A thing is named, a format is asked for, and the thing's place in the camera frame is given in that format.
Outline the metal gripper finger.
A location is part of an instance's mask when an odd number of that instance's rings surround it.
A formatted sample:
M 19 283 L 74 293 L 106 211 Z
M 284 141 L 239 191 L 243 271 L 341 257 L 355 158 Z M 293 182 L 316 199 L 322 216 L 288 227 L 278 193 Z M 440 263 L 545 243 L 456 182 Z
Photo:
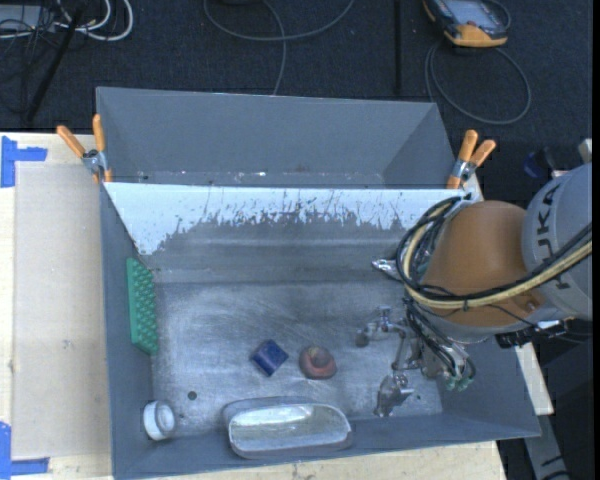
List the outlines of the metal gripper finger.
M 391 306 L 378 306 L 370 319 L 356 330 L 354 344 L 356 347 L 367 347 L 374 341 L 382 341 L 390 336 L 404 339 L 406 331 L 402 324 L 393 318 L 394 309 Z
M 406 374 L 389 374 L 380 383 L 373 413 L 378 417 L 389 417 L 413 393 L 414 388 L 409 384 Z

